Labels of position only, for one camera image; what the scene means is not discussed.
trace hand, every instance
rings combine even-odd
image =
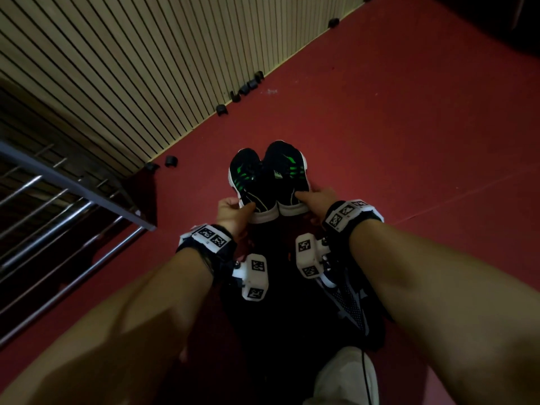
[[[255,202],[248,203],[243,208],[240,208],[239,202],[237,197],[221,199],[218,203],[218,217],[215,218],[215,224],[225,227],[236,242],[241,238],[249,217],[255,211]]]
[[[326,187],[320,192],[295,192],[294,196],[307,204],[309,210],[314,212],[319,219],[319,223],[325,219],[330,206],[339,200],[336,192],[331,187]]]

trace red floor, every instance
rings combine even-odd
[[[262,155],[276,139],[303,151],[317,184],[345,199],[362,197],[388,223],[540,289],[538,108],[537,58],[435,0],[374,0],[229,105],[229,115],[213,116],[166,153],[179,164],[156,174],[159,228],[0,352],[0,388],[91,307],[166,261],[179,234],[212,221],[218,199],[232,194],[226,170],[238,149]],[[231,374],[245,372],[241,352],[215,296],[209,304],[204,318],[215,322],[194,330],[191,377],[205,398],[238,403],[241,387]],[[226,343],[208,336],[217,325]],[[213,346],[197,344],[201,338]],[[382,403],[451,403],[396,328],[373,359]],[[229,389],[205,389],[208,373],[231,382]]]

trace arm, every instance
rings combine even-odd
[[[253,206],[238,210],[238,199],[224,199],[216,223],[237,237]],[[212,280],[199,252],[182,249],[87,313],[11,383],[0,404],[151,402]]]
[[[331,190],[299,198],[324,218]],[[540,403],[540,294],[486,263],[376,220],[351,254],[458,403]]]

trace white pants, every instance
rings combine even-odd
[[[375,367],[364,354],[366,379],[372,405],[379,405]],[[368,390],[362,368],[362,351],[344,347],[321,369],[315,380],[313,398],[303,405],[368,405]]]

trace wooden slat wall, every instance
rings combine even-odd
[[[0,0],[0,88],[129,176],[361,3]]]

